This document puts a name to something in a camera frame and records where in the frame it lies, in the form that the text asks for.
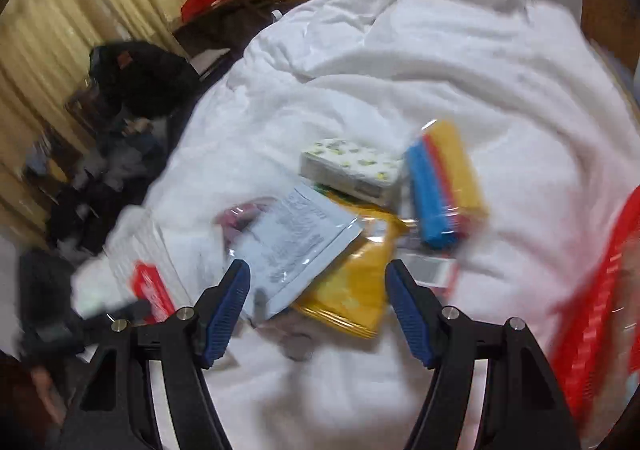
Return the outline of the person's left hand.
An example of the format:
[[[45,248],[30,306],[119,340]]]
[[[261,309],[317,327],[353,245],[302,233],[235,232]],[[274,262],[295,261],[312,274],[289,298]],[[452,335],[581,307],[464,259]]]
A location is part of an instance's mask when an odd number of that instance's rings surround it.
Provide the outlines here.
[[[43,366],[17,366],[10,379],[12,406],[21,420],[32,427],[61,428],[65,408],[60,406],[58,391]]]

